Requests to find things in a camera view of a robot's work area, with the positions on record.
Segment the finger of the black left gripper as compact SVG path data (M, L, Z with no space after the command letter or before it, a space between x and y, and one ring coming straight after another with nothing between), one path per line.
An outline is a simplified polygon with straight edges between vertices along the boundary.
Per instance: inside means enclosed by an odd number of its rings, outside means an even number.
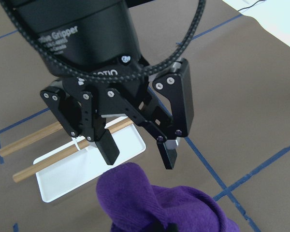
M179 58L154 79L152 86L169 100L172 110L171 115L159 113L155 118L166 136L157 140L157 146L165 168L171 170L177 158L178 139L188 136L194 117L189 62Z
M41 90L41 98L68 135L84 136L95 143L107 165L113 165L119 149L106 126L106 119L98 114L98 95L95 89L68 91L54 86Z

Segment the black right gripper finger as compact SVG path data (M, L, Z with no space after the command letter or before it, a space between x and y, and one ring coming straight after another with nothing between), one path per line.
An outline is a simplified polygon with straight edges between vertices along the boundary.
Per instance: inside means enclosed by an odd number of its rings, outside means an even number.
M169 223L166 232L178 232L178 227L176 223Z

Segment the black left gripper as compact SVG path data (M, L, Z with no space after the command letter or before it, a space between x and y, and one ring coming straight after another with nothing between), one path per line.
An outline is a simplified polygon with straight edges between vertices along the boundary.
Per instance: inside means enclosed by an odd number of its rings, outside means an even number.
M22 36L69 93L95 89L98 114L135 116L148 79L126 81L147 65L129 9L141 0L2 0Z

